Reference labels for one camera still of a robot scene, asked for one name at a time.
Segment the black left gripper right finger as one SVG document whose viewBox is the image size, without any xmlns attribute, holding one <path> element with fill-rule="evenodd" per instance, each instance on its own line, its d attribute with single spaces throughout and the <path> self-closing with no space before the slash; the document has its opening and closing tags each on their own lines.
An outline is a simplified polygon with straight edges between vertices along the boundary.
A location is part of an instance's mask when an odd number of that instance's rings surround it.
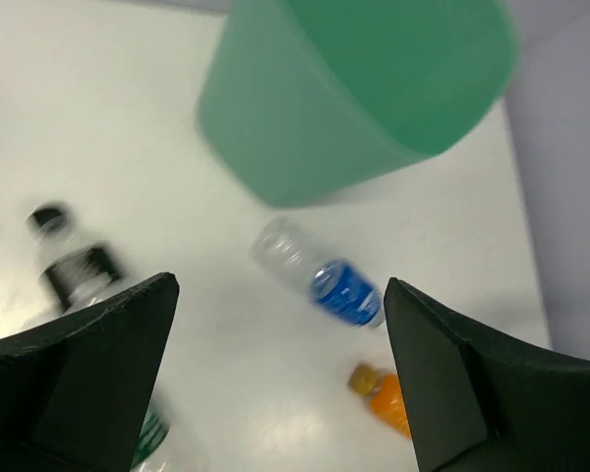
<svg viewBox="0 0 590 472">
<path fill-rule="evenodd" d="M 590 361 L 391 279 L 387 332 L 422 471 L 590 471 Z"/>
</svg>

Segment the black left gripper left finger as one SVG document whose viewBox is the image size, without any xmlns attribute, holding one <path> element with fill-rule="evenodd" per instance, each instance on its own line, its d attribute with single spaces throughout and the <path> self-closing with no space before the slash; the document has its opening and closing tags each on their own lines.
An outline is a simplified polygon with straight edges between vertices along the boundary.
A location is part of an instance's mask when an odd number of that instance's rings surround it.
<svg viewBox="0 0 590 472">
<path fill-rule="evenodd" d="M 0 338 L 0 471 L 128 471 L 173 323 L 161 272 Z"/>
</svg>

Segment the black label bottle black cap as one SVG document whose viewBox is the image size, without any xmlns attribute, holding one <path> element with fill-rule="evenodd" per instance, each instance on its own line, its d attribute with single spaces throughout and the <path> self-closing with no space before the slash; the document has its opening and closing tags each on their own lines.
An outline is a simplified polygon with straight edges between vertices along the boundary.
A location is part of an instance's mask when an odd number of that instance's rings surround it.
<svg viewBox="0 0 590 472">
<path fill-rule="evenodd" d="M 61 202 L 36 208 L 28 224 L 37 239 L 41 280 L 60 316 L 117 293 L 127 272 L 111 246 L 73 216 Z"/>
</svg>

